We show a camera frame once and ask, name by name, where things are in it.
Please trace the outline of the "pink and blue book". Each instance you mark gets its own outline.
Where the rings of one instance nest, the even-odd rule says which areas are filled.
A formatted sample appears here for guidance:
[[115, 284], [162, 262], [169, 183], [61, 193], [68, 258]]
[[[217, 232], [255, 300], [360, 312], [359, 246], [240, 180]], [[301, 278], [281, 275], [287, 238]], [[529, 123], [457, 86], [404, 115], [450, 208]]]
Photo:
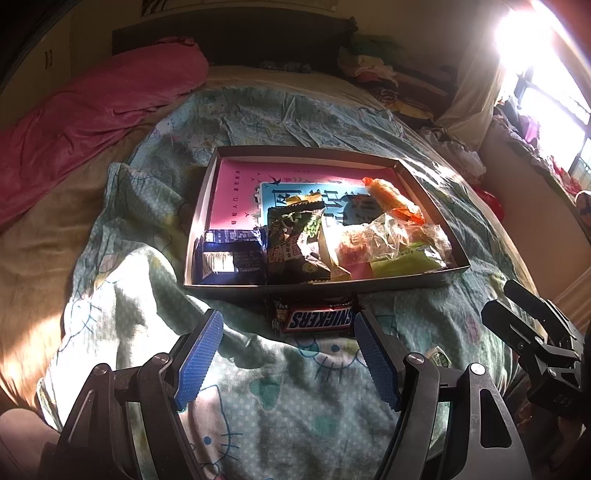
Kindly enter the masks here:
[[252, 230], [266, 226], [270, 208], [290, 197], [318, 193], [325, 216], [341, 225], [369, 223], [382, 214], [363, 178], [380, 178], [403, 190], [391, 168], [359, 169], [315, 164], [245, 162], [224, 158], [213, 188], [211, 229]]

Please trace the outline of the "cream curtain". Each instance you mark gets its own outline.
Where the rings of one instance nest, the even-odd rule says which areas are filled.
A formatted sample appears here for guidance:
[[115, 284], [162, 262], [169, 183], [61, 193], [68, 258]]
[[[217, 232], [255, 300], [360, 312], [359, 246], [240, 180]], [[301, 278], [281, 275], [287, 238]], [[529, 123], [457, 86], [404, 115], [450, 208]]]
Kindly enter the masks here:
[[501, 91], [504, 71], [496, 46], [498, 24], [475, 33], [458, 72], [458, 88], [450, 107], [437, 120], [448, 134], [478, 151], [488, 132]]

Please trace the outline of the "yellow wafer snack pack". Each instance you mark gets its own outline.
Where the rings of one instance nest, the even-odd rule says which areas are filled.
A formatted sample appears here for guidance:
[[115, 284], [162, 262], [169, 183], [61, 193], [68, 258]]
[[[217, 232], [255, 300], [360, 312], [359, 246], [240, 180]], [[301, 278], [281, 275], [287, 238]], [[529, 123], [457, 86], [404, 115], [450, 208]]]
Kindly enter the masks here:
[[307, 275], [305, 282], [348, 281], [352, 278], [346, 268], [339, 265], [335, 253], [335, 234], [339, 225], [332, 217], [325, 215], [327, 204], [320, 192], [311, 195], [293, 195], [287, 198], [287, 215], [290, 219], [303, 218], [301, 227], [291, 227], [290, 235], [297, 236], [295, 245], [304, 265], [301, 267]]

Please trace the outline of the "hello kitty patterned quilt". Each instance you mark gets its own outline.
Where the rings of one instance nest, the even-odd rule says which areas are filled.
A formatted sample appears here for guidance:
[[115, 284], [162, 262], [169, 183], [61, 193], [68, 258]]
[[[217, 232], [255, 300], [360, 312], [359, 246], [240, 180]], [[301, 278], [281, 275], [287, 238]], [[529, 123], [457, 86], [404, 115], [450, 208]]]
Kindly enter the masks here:
[[[38, 384], [61, 426], [90, 370], [143, 364], [190, 331], [207, 304], [181, 277], [190, 219], [220, 146], [351, 150], [402, 160], [432, 195], [471, 266], [451, 285], [363, 297], [410, 349], [454, 367], [484, 364], [505, 390], [518, 365], [482, 322], [485, 303], [520, 268], [502, 229], [465, 183], [384, 108], [283, 88], [222, 86], [192, 94], [126, 160], [109, 167], [103, 209], [73, 272], [65, 337]], [[397, 415], [374, 386], [355, 341], [291, 340], [263, 304], [221, 302], [224, 336], [197, 402], [181, 414], [211, 479], [368, 479]]]

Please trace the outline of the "green milk bread packet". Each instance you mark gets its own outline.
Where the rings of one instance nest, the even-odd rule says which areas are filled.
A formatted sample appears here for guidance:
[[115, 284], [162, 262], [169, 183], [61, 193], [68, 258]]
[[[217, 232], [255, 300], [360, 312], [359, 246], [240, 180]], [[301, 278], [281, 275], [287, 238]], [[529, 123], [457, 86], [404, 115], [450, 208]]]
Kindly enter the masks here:
[[402, 249], [396, 258], [381, 258], [370, 263], [375, 278], [399, 277], [439, 271], [447, 263], [429, 244], [418, 243]]

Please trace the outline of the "cream wardrobe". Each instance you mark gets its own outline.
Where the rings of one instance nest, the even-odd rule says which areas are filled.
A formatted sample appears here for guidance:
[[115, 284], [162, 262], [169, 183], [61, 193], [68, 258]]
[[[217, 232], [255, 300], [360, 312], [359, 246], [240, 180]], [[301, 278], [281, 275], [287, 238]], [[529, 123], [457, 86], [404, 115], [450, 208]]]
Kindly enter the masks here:
[[27, 113], [71, 78], [71, 15], [66, 14], [24, 58], [1, 93], [1, 124]]

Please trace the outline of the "pink rolled blanket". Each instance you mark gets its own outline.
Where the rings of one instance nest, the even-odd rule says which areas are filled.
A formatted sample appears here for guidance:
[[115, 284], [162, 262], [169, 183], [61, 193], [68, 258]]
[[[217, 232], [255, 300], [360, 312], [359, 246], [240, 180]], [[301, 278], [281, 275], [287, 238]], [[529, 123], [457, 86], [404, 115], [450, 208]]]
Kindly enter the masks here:
[[197, 43], [176, 39], [114, 55], [45, 98], [1, 132], [1, 224], [207, 74]]

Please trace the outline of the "dark green pea snack bag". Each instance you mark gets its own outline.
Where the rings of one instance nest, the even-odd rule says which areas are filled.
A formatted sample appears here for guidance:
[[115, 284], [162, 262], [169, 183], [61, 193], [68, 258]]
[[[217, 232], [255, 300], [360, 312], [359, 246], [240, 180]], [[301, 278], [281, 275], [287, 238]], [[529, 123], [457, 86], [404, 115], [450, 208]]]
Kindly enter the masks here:
[[331, 279], [331, 268], [320, 253], [324, 212], [322, 201], [303, 201], [267, 210], [266, 280], [269, 284]]

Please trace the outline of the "blue snack packet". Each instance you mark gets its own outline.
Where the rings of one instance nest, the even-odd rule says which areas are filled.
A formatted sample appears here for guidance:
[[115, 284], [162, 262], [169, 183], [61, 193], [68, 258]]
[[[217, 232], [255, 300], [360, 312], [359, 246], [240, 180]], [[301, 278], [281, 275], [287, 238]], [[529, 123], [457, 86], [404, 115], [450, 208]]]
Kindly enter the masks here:
[[260, 285], [266, 281], [259, 230], [211, 229], [197, 247], [195, 275], [205, 285]]

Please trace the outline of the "dark upholstered headboard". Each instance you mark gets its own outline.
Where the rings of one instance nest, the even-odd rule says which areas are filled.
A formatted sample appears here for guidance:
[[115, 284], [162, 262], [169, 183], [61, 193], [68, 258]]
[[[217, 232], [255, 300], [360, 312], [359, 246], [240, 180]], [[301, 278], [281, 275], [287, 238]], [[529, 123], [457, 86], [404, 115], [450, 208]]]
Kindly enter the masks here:
[[353, 39], [356, 20], [283, 8], [226, 7], [159, 17], [112, 32], [111, 52], [145, 47], [165, 38], [193, 39], [209, 63], [257, 67], [294, 62], [331, 74], [339, 50]]

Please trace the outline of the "red plastic bag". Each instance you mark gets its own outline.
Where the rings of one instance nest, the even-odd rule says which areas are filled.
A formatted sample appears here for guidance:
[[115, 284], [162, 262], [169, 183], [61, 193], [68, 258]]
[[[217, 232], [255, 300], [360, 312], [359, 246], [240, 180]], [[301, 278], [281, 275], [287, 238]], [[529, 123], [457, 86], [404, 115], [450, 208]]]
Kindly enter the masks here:
[[493, 194], [478, 186], [474, 187], [474, 191], [477, 193], [480, 199], [483, 200], [486, 203], [486, 205], [492, 210], [497, 219], [500, 222], [502, 222], [505, 218], [505, 212], [499, 200]]

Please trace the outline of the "white plastic bag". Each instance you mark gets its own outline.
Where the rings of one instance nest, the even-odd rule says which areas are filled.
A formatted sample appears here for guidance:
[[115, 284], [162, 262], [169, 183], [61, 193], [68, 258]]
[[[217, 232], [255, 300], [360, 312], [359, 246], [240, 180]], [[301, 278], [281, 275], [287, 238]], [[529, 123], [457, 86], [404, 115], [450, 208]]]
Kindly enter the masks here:
[[423, 127], [419, 135], [470, 184], [481, 184], [487, 169], [476, 151], [450, 136], [445, 129]]

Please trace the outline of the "snickers bar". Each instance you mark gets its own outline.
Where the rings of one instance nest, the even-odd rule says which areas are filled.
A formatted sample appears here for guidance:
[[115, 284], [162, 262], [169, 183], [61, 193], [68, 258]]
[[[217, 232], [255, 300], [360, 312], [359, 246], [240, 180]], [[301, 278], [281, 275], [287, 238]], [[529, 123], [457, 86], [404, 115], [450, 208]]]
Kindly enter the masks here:
[[348, 331], [359, 311], [356, 296], [314, 300], [308, 303], [273, 299], [270, 301], [271, 327], [283, 335]]

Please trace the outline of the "clear round pastry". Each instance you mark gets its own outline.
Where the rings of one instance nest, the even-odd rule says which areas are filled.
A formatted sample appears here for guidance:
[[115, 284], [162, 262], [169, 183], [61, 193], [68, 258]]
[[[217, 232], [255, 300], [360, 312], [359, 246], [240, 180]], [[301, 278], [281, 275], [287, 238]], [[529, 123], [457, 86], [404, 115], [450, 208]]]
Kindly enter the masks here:
[[324, 234], [339, 266], [396, 260], [416, 252], [427, 253], [441, 267], [452, 260], [451, 242], [440, 225], [418, 225], [389, 214], [370, 223], [327, 225]]

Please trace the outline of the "orange rice cracker pack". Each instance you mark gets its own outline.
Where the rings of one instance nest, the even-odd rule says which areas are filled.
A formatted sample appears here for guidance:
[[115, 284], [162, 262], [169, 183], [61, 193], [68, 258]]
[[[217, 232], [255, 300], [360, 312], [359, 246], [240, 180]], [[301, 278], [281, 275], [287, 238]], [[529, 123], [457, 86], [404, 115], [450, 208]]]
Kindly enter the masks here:
[[421, 208], [404, 196], [391, 182], [380, 179], [363, 177], [363, 186], [377, 204], [392, 217], [416, 225], [423, 225], [425, 217]]

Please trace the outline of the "beige bed sheet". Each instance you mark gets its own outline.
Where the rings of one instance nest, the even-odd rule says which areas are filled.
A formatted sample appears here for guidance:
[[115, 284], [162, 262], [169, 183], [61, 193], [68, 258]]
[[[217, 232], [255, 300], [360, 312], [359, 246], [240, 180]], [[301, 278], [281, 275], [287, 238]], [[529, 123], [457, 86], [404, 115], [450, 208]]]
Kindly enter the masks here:
[[[206, 87], [278, 87], [336, 104], [379, 107], [370, 94], [320, 73], [213, 67], [207, 82]], [[6, 402], [36, 410], [36, 384], [64, 335], [60, 322], [71, 294], [74, 263], [103, 206], [107, 167], [126, 160], [156, 123], [185, 98], [148, 114], [121, 140], [76, 167], [24, 217], [1, 233], [1, 394], [8, 396]], [[473, 198], [511, 258], [517, 279], [538, 293], [506, 230], [483, 201]]]

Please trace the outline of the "pile of folded clothes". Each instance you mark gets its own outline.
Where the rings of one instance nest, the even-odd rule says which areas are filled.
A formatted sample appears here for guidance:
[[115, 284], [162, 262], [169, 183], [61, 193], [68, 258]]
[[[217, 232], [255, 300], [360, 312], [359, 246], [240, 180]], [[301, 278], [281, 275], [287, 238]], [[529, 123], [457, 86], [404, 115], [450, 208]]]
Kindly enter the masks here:
[[339, 48], [338, 66], [349, 82], [415, 130], [434, 125], [457, 92], [456, 67], [410, 54], [387, 36], [353, 35]]

